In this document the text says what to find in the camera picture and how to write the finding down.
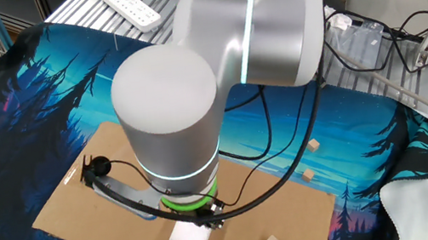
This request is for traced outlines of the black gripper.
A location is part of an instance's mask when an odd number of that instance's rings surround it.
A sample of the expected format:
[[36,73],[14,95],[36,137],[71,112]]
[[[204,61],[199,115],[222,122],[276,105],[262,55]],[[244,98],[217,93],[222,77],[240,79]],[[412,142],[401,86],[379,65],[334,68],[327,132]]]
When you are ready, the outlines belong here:
[[224,208],[223,202],[215,201],[206,203],[198,209],[177,211],[177,214],[192,217],[191,223],[196,226],[207,226],[207,228],[214,230],[220,229],[225,221],[223,219],[211,220],[211,217],[223,214]]

